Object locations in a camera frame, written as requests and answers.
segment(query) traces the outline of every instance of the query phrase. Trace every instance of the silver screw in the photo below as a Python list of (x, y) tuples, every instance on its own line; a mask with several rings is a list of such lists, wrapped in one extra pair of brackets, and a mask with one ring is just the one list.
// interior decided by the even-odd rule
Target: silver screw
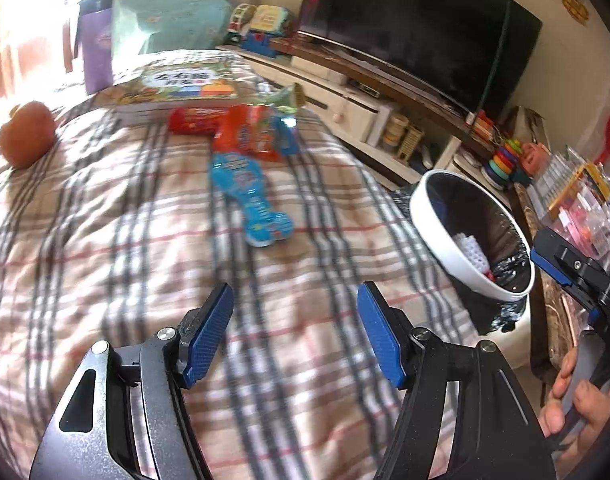
[(107, 341), (96, 341), (93, 345), (92, 345), (92, 352), (95, 354), (102, 354), (103, 352), (107, 352), (107, 349), (109, 348), (109, 343)]
[(480, 349), (482, 349), (483, 352), (492, 354), (493, 352), (496, 352), (496, 350), (498, 350), (498, 347), (489, 339), (483, 339), (483, 341), (480, 342)]
[(157, 334), (159, 339), (162, 339), (163, 341), (167, 341), (168, 339), (173, 338), (176, 335), (176, 330), (171, 328), (170, 326), (166, 327), (166, 328), (161, 328), (159, 330), (159, 333)]
[(418, 339), (419, 341), (427, 341), (429, 339), (429, 330), (419, 326), (418, 328), (412, 330), (412, 335), (414, 336), (414, 339)]

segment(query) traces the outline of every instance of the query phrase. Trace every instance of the purple bottle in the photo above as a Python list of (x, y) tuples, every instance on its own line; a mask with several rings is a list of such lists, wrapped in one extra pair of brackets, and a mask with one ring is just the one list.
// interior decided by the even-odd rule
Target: purple bottle
[(112, 72), (112, 1), (82, 0), (74, 56), (83, 49), (85, 90), (93, 94), (114, 84)]

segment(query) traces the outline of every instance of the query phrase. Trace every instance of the toy cash register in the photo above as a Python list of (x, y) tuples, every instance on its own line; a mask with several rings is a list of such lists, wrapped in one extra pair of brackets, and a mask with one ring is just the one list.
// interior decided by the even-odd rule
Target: toy cash register
[(276, 51), (269, 46), (272, 38), (288, 36), (292, 15), (284, 7), (261, 5), (249, 23), (249, 32), (240, 46), (244, 50), (267, 57), (276, 57)]

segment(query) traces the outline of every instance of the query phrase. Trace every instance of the clear plastic container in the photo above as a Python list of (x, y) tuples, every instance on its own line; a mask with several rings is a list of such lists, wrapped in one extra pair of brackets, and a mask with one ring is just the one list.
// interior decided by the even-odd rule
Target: clear plastic container
[(560, 208), (552, 227), (585, 256), (610, 269), (610, 219), (588, 186), (582, 184), (572, 204)]
[(562, 193), (568, 188), (586, 161), (569, 146), (564, 154), (554, 153), (549, 163), (535, 177), (532, 187), (541, 205), (539, 220), (557, 205)]

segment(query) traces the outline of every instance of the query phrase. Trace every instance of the white mesh object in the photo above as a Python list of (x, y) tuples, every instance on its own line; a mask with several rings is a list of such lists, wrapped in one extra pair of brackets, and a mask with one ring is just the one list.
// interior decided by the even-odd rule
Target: white mesh object
[(458, 233), (453, 237), (453, 240), (476, 270), (481, 274), (486, 274), (490, 270), (490, 262), (483, 254), (474, 236), (465, 236), (463, 233)]

